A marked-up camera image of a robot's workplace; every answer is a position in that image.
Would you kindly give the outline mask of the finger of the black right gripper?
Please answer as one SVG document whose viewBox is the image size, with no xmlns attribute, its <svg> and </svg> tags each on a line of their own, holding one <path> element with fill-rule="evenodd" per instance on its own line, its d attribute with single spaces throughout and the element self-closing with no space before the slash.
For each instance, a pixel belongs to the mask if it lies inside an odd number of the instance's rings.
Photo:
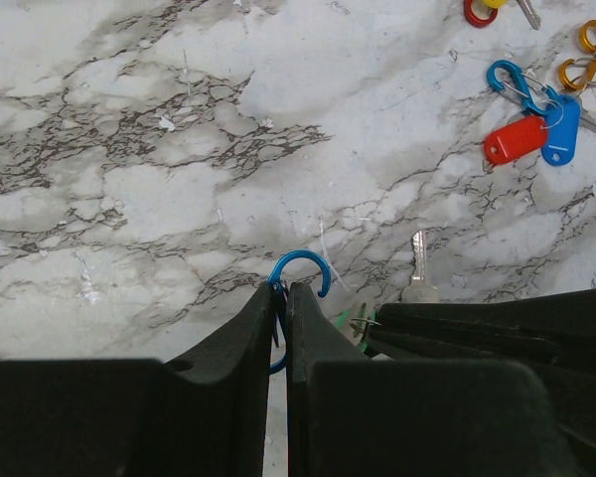
<svg viewBox="0 0 596 477">
<path fill-rule="evenodd" d="M 385 304 L 368 327 L 367 354 L 530 367 L 581 475 L 596 476 L 596 289 L 493 304 Z"/>
</svg>

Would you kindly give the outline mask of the green key tag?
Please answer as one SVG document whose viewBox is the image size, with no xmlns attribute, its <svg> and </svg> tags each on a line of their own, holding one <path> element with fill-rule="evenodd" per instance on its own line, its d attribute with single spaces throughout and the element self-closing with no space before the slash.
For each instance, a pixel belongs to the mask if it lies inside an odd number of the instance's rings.
<svg viewBox="0 0 596 477">
<path fill-rule="evenodd" d="M 362 304 L 360 307 L 342 312 L 333 324 L 356 348 L 372 358 L 375 352 L 370 350 L 367 343 L 367 333 L 376 323 L 375 317 L 376 311 Z"/>
</svg>

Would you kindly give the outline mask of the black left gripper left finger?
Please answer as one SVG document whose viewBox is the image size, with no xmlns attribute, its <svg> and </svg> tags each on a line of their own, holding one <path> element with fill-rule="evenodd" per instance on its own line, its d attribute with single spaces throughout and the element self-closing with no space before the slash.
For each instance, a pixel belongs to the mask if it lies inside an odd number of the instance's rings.
<svg viewBox="0 0 596 477">
<path fill-rule="evenodd" d="M 0 476 L 258 476 L 272 294 L 150 360 L 0 361 Z"/>
</svg>

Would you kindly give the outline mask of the small red key tag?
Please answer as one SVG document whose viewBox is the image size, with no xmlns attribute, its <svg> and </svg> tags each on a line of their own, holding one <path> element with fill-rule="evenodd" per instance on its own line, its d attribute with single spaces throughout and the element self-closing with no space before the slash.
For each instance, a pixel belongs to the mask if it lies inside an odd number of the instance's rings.
<svg viewBox="0 0 596 477">
<path fill-rule="evenodd" d="M 541 116 L 529 115 L 492 131 L 484 140 L 486 160 L 493 166 L 506 165 L 545 145 L 548 132 Z"/>
</svg>

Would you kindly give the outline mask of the blue key tag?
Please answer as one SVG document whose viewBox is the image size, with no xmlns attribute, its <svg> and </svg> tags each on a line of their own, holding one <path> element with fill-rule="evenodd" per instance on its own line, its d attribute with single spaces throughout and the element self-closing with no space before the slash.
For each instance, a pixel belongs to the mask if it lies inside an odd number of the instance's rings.
<svg viewBox="0 0 596 477">
<path fill-rule="evenodd" d="M 541 156 L 547 164 L 560 167 L 569 164 L 576 152 L 579 129 L 596 134 L 596 119 L 582 106 L 579 96 L 561 94 L 545 118 L 547 140 Z"/>
</svg>

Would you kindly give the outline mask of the red S carabiner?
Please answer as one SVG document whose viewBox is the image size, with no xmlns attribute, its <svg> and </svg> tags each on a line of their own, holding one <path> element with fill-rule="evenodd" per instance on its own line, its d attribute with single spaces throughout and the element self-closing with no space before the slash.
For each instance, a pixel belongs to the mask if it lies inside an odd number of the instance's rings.
<svg viewBox="0 0 596 477">
<path fill-rule="evenodd" d="M 481 0 L 464 0 L 463 13 L 468 24 L 478 29 L 490 26 L 498 16 L 497 9 Z"/>
</svg>

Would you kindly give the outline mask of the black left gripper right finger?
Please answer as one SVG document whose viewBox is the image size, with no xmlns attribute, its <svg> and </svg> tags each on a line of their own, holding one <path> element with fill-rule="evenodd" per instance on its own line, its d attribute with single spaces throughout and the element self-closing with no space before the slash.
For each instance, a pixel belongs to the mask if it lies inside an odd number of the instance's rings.
<svg viewBox="0 0 596 477">
<path fill-rule="evenodd" d="M 288 469 L 293 476 L 572 476 L 546 389 L 499 360 L 372 360 L 288 298 Z"/>
</svg>

